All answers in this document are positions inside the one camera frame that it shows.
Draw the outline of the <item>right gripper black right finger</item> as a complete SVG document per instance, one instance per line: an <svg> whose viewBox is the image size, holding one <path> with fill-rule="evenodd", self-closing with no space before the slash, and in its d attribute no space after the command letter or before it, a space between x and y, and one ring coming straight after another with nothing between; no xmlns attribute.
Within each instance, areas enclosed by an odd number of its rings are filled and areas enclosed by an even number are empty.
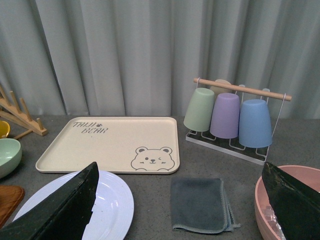
<svg viewBox="0 0 320 240"><path fill-rule="evenodd" d="M320 238L320 193L270 162L262 181L277 222L287 240Z"/></svg>

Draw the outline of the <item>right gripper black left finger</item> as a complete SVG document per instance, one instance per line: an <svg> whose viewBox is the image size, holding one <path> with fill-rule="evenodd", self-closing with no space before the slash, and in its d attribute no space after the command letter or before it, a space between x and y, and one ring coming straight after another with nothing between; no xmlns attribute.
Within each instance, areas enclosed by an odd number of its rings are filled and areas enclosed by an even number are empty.
<svg viewBox="0 0 320 240"><path fill-rule="evenodd" d="M80 240L92 217L99 170L92 162L0 230L2 240Z"/></svg>

